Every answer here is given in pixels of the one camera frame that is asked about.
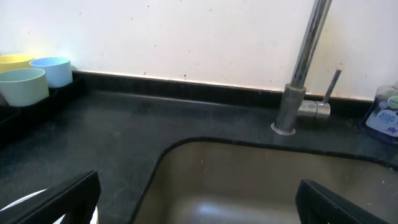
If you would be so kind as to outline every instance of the plastic cup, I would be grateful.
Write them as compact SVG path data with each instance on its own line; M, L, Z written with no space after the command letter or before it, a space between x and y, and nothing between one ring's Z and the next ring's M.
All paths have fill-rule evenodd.
M0 56L0 72L18 68L30 68L29 62L35 57L29 54L11 54Z
M39 58L31 61L30 66L45 70L45 78L51 88L63 87L73 81L70 60L68 58Z
M29 106L49 96L45 71L20 68L0 73L0 91L10 106Z

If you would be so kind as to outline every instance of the faucet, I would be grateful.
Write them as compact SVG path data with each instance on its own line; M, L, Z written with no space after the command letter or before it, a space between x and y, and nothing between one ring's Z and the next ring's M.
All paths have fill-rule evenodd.
M285 86L277 118L271 124L271 128L278 134L295 134L294 124L297 116L325 119L330 115L331 109L328 100L340 76L341 70L336 71L323 101L303 100L307 90L304 87L305 78L307 77L313 53L317 47L330 4L331 0L315 0L314 2L292 80Z

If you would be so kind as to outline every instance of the countertop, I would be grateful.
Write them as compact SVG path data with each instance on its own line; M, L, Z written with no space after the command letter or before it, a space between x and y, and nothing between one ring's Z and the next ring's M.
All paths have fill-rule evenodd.
M366 159L397 169L398 148L356 129L357 119L270 125L277 109L90 91L0 150L0 207L87 169L97 170L100 223L127 223L162 152L188 138L250 142Z

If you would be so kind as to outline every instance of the sink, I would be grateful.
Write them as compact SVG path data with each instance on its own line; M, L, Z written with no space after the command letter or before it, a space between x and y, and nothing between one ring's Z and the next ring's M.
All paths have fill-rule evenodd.
M300 223L295 194L312 179L375 216L398 223L397 172L372 162L190 142L167 153L134 223Z

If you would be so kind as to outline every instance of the blue cup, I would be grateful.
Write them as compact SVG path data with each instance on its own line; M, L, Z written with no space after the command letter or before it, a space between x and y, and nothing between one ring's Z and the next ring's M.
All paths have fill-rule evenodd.
M46 57L30 62L32 68L45 70L45 79L50 88L63 87L73 81L70 60L64 57Z

